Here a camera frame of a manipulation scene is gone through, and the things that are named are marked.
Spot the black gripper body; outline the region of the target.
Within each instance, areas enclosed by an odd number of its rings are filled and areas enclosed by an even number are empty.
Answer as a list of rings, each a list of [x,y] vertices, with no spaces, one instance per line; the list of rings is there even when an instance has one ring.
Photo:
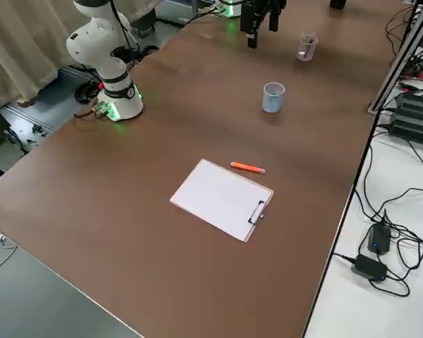
[[[267,13],[279,15],[286,7],[286,0],[254,0],[246,1],[245,4],[257,15],[266,15]]]

